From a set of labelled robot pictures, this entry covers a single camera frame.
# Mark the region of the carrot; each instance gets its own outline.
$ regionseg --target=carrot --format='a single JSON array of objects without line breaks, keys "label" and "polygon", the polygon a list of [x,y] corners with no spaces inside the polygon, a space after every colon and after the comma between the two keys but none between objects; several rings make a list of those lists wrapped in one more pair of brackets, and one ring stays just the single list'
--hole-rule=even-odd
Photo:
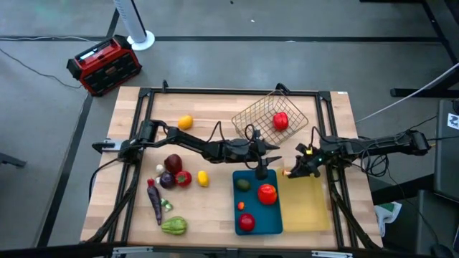
[{"label": "carrot", "polygon": [[148,188],[146,189],[146,192],[148,193],[148,197],[150,198],[153,210],[155,210],[158,225],[161,225],[161,197],[159,195],[158,189],[155,186],[155,181],[152,178],[150,178],[147,180],[147,183]]}]

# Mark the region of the blue cutting board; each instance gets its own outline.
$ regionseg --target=blue cutting board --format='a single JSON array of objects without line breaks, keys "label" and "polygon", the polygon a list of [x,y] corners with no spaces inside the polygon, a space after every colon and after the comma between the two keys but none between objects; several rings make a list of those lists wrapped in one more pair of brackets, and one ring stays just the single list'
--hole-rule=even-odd
[{"label": "blue cutting board", "polygon": [[[237,179],[245,179],[250,183],[250,190],[243,192],[236,188]],[[272,205],[264,205],[258,200],[258,188],[264,183],[269,183],[274,186],[278,192],[278,200]],[[275,171],[268,170],[268,177],[265,180],[257,180],[255,177],[255,171],[235,171],[232,174],[232,190],[234,193],[234,208],[235,208],[235,230],[238,235],[254,235],[254,234],[280,234],[282,233],[282,216],[280,215],[280,204],[279,204],[279,191],[278,181],[275,175]],[[237,209],[237,204],[243,201],[245,204],[244,210],[240,211]],[[239,228],[239,217],[249,213],[255,219],[255,228],[246,232]]]}]

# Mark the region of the wire basket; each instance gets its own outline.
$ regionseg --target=wire basket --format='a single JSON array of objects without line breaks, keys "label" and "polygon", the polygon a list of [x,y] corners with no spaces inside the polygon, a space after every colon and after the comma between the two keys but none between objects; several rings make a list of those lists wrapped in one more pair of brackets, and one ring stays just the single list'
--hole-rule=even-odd
[{"label": "wire basket", "polygon": [[[285,112],[288,116],[288,128],[277,131],[273,127],[273,116]],[[270,144],[279,145],[309,124],[308,118],[283,94],[282,90],[273,90],[241,113],[231,118],[236,133],[245,138],[245,128],[252,124],[260,130],[261,136]],[[252,135],[252,128],[247,128],[247,135]]]}]

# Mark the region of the yellow cutting board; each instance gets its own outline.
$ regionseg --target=yellow cutting board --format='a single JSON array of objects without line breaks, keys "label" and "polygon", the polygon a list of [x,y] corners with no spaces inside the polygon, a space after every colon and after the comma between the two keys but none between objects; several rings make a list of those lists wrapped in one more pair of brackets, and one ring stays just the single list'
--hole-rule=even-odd
[{"label": "yellow cutting board", "polygon": [[284,231],[329,230],[322,176],[289,179],[282,176],[282,171],[283,168],[277,169],[276,176]]}]

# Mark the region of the red tomato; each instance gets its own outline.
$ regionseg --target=red tomato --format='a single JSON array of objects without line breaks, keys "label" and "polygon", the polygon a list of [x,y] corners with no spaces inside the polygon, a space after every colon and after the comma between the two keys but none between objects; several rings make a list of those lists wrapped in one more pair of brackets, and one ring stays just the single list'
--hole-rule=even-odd
[{"label": "red tomato", "polygon": [[276,130],[285,130],[288,128],[288,116],[285,112],[277,113],[273,116],[273,126]]},{"label": "red tomato", "polygon": [[278,199],[278,193],[274,186],[269,183],[261,185],[258,189],[258,199],[264,205],[274,204],[275,200]]},{"label": "red tomato", "polygon": [[188,186],[191,183],[191,174],[188,171],[180,171],[175,175],[175,182],[181,187]]},{"label": "red tomato", "polygon": [[255,228],[255,219],[252,214],[243,214],[239,217],[239,228],[243,231],[252,231]]}]

